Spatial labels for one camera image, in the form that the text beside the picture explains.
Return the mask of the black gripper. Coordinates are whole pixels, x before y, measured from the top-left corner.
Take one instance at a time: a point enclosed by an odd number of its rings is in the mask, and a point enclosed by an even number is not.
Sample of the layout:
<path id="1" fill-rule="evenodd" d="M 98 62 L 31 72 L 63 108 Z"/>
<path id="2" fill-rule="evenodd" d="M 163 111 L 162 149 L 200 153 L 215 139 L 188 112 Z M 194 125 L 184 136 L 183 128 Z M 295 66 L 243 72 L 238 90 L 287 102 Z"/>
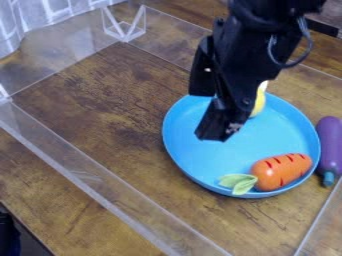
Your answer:
<path id="1" fill-rule="evenodd" d="M 297 66 L 307 51 L 291 59 L 299 41 L 307 38 L 302 16 L 282 21 L 216 19 L 212 35 L 196 48 L 188 94 L 212 97 L 195 129 L 199 140 L 224 142 L 245 125 L 261 83 Z"/>

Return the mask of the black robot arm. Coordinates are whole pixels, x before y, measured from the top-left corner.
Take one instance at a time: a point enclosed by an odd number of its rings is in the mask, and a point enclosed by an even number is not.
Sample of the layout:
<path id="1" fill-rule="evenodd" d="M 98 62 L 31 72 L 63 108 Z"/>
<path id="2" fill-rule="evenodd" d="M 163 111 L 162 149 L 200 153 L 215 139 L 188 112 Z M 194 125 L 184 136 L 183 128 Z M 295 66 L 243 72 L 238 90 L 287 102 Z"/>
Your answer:
<path id="1" fill-rule="evenodd" d="M 202 140 L 226 141 L 245 125 L 262 82 L 301 63 L 290 56 L 310 40 L 305 15 L 326 0 L 228 0 L 230 16 L 218 18 L 196 49 L 188 94 L 211 98 L 195 129 Z"/>

